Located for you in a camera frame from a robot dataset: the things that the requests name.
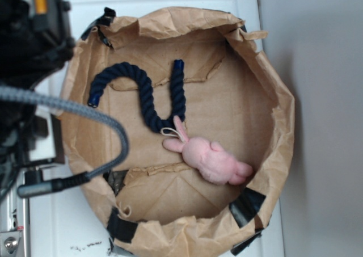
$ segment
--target cardboard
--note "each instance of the cardboard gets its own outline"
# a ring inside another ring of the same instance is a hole
[[[113,48],[105,46],[96,31],[77,42],[64,98],[86,104],[94,76],[127,61],[147,72],[155,109],[167,118],[172,64],[181,58],[188,135],[220,142],[255,170],[241,187],[206,182],[180,154],[162,147],[164,136],[144,124],[137,85],[129,78],[112,81],[96,110],[118,119],[126,129],[130,153],[115,171],[130,170],[117,196],[101,176],[82,189],[105,227],[112,207],[123,219],[139,222],[132,242],[115,240],[117,246],[140,257],[211,257],[267,227],[292,159],[294,98],[264,52],[255,52],[254,39],[267,33],[245,33],[243,24],[222,11],[171,7],[101,26]],[[90,171],[118,154],[118,139],[109,128],[68,113],[61,118],[74,173]],[[228,204],[244,186],[266,198],[255,219],[239,228]]]

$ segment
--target plush toy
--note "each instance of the plush toy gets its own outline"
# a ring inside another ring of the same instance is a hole
[[[189,139],[180,118],[174,116],[173,120],[176,131],[172,128],[163,128],[162,134],[179,139],[165,139],[164,148],[181,153],[186,164],[198,169],[204,179],[214,184],[228,182],[232,185],[240,185],[252,174],[250,165],[237,161],[218,142],[210,142],[202,137]],[[176,135],[165,133],[164,130],[171,130]]]

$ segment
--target paper bag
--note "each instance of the paper bag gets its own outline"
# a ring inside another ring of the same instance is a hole
[[[139,19],[105,13],[77,42],[64,98],[86,104],[94,77],[126,61],[151,78],[164,119],[171,112],[172,63],[182,59],[188,135],[218,141],[254,168],[242,186],[205,181],[145,125],[135,82],[115,79],[95,110],[127,131],[130,153],[114,169],[128,170],[124,186],[116,195],[99,176],[82,189],[117,249],[140,257],[211,257],[232,248],[237,254],[267,227],[292,160],[294,98],[264,52],[255,52],[254,39],[266,32],[247,33],[243,26],[229,13],[194,8],[165,8]],[[118,154],[109,128],[68,113],[61,120],[73,173]]]

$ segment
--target gray wall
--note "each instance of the gray wall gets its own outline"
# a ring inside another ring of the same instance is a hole
[[[363,256],[363,0],[259,2],[264,49],[297,101],[285,256]]]

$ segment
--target rope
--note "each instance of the rope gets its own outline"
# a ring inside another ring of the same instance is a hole
[[[118,77],[128,77],[134,80],[139,89],[141,114],[146,125],[155,133],[159,133],[162,128],[174,127],[173,117],[178,115],[181,121],[185,120],[185,103],[183,80],[184,80],[184,62],[175,60],[174,67],[170,80],[170,93],[172,102],[172,112],[168,119],[162,120],[154,106],[153,87],[151,79],[147,76],[144,70],[141,70],[136,65],[131,65],[127,62],[114,64],[111,67],[104,69],[97,74],[91,83],[90,97],[88,105],[96,108],[99,104],[99,99],[103,95],[103,90],[107,84]]]

